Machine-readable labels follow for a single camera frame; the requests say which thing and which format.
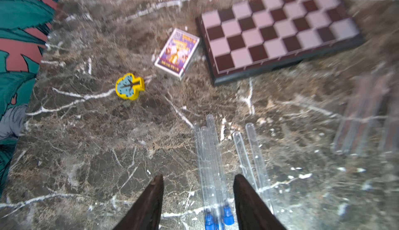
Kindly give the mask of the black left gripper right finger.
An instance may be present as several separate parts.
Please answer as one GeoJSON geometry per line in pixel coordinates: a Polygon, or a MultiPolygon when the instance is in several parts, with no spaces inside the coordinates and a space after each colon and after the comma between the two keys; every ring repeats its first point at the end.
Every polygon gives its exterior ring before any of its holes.
{"type": "Polygon", "coordinates": [[[243,175],[235,176],[233,191],[240,230],[286,230],[243,175]]]}

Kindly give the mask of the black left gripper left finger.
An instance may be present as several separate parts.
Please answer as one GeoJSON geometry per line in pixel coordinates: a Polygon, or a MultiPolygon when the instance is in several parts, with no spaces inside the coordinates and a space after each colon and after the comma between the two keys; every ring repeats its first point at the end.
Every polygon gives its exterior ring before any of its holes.
{"type": "Polygon", "coordinates": [[[158,230],[164,195],[162,175],[157,175],[134,202],[114,230],[158,230]]]}

